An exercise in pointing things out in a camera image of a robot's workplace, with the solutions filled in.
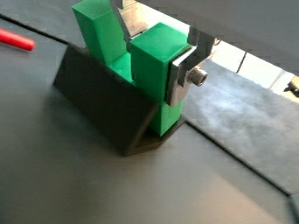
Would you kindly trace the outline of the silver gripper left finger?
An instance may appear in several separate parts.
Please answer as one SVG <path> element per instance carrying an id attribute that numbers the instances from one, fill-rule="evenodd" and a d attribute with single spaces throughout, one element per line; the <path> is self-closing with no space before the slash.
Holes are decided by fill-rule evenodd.
<path id="1" fill-rule="evenodd" d="M 146 6 L 136 0 L 110 0 L 110 4 L 124 33 L 126 49 L 131 51 L 131 40 L 150 28 Z"/>

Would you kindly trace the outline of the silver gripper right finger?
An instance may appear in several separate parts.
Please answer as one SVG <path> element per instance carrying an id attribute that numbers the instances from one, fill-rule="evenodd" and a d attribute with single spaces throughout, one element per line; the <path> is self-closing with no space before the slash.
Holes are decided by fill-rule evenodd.
<path id="1" fill-rule="evenodd" d="M 207 80 L 202 62 L 211 55 L 215 38 L 192 26 L 188 30 L 187 43 L 191 47 L 171 61 L 166 89 L 166 103 L 174 107 L 184 98 L 190 85 L 199 87 Z"/>

